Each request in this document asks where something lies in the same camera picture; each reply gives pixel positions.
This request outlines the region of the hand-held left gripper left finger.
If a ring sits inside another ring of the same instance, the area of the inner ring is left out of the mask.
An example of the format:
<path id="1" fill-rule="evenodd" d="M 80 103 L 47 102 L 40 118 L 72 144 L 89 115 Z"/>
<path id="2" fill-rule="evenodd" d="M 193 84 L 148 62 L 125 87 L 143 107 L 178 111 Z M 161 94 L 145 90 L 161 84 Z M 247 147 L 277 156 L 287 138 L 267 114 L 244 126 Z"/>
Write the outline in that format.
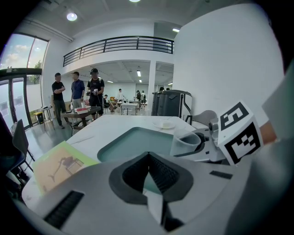
<path id="1" fill-rule="evenodd" d="M 111 171 L 128 160 L 83 168 L 47 193 L 40 192 L 36 179 L 32 177 L 25 186 L 25 204 L 32 211 L 30 221 L 46 235 L 165 234 L 146 205 L 128 204 L 111 190 Z M 71 192 L 82 195 L 82 198 L 58 229 L 45 218 Z"/>

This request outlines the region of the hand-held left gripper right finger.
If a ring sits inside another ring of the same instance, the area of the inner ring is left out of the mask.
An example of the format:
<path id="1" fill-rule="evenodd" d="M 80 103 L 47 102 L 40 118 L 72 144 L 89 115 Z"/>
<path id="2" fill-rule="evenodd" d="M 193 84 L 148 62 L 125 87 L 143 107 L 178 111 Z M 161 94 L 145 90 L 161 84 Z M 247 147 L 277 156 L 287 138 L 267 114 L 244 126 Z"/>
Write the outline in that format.
<path id="1" fill-rule="evenodd" d="M 159 224 L 149 225 L 149 234 L 225 235 L 232 210 L 216 202 L 236 172 L 234 166 L 150 152 L 149 173 L 161 195 L 151 206 Z"/>

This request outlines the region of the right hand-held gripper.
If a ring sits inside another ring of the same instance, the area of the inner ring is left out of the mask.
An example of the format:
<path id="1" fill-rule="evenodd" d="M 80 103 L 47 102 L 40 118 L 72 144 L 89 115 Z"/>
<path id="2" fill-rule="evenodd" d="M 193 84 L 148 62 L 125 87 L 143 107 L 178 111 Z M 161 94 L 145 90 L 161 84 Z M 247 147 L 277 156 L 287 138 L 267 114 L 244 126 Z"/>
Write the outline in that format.
<path id="1" fill-rule="evenodd" d="M 238 101 L 228 110 L 221 112 L 217 118 L 209 122 L 209 131 L 214 144 L 220 149 L 230 165 L 236 165 L 241 158 L 256 153 L 263 147 L 261 131 L 256 118 L 249 107 Z M 200 132 L 184 134 L 183 142 L 206 142 L 209 137 Z M 185 154 L 174 155 L 191 161 L 209 161 L 210 145 Z"/>

